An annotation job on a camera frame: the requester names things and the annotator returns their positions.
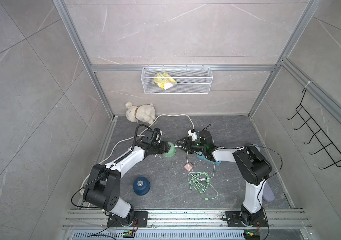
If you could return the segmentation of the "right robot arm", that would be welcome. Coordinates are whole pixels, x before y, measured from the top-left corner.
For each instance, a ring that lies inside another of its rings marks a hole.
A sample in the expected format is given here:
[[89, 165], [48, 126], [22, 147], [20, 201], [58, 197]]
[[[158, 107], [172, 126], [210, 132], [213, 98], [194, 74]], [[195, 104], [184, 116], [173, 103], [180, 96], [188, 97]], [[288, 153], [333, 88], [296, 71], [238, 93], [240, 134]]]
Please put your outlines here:
[[188, 136], [175, 141], [175, 145], [188, 154], [199, 153], [211, 162], [236, 163], [245, 180], [245, 198], [241, 205], [240, 219], [246, 227], [263, 219], [262, 195], [266, 180], [272, 172], [269, 161], [255, 145], [244, 147], [218, 147], [207, 129], [194, 130]]

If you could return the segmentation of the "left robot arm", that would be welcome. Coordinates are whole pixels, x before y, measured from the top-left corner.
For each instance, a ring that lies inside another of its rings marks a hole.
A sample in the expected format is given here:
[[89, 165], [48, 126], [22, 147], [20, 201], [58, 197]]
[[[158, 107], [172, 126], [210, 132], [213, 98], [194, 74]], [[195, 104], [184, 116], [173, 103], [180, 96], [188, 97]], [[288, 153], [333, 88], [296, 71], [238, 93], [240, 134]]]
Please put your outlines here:
[[169, 152], [167, 142], [161, 140], [162, 131], [159, 128], [139, 124], [147, 129], [143, 137], [134, 136], [131, 147], [120, 157], [105, 165], [96, 164], [92, 167], [87, 184], [83, 190], [83, 200], [103, 209], [120, 222], [129, 225], [136, 218], [134, 207], [120, 197], [121, 178], [137, 163], [149, 155], [165, 154]]

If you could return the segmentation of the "pink USB charger adapter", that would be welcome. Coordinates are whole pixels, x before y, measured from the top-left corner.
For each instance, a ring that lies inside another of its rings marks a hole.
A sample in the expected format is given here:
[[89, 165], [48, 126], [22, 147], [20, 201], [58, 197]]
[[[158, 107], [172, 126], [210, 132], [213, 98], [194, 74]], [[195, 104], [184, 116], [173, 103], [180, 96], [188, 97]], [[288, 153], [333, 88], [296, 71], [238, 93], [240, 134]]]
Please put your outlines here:
[[193, 169], [193, 164], [192, 164], [192, 163], [187, 163], [187, 164], [184, 166], [184, 168], [185, 168], [187, 171], [191, 172], [192, 169]]

